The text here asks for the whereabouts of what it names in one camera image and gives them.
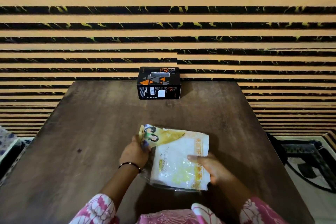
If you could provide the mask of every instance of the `handkerchief package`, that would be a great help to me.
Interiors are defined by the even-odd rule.
[[[187,155],[207,156],[209,136],[199,132],[142,125],[142,147],[149,147],[149,161],[141,173],[151,185],[178,191],[207,190],[210,174]]]

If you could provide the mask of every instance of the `forearm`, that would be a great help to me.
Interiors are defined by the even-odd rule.
[[[252,197],[250,190],[233,174],[221,180],[218,185],[238,214],[245,202]]]
[[[111,198],[117,210],[124,194],[137,174],[138,170],[135,166],[128,164],[123,165],[115,172],[99,193],[105,194]]]

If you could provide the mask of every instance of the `black bracelet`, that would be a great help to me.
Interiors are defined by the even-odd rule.
[[[138,168],[139,173],[141,173],[141,168],[140,168],[137,164],[134,164],[134,163],[132,163],[132,162],[125,162],[125,163],[122,163],[122,164],[120,164],[120,166],[118,167],[118,169],[119,169],[122,165],[126,165],[126,164],[130,164],[130,165],[135,166],[136,168]]]

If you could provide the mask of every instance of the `person's left hand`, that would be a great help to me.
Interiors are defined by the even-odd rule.
[[[132,162],[137,164],[140,168],[143,168],[148,161],[149,149],[142,149],[139,142],[139,136],[135,135],[132,137],[132,142],[126,146],[121,157],[119,159],[119,164],[125,162]]]

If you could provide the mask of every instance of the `box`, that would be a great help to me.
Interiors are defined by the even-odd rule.
[[[139,99],[180,99],[178,67],[140,67],[137,80]]]

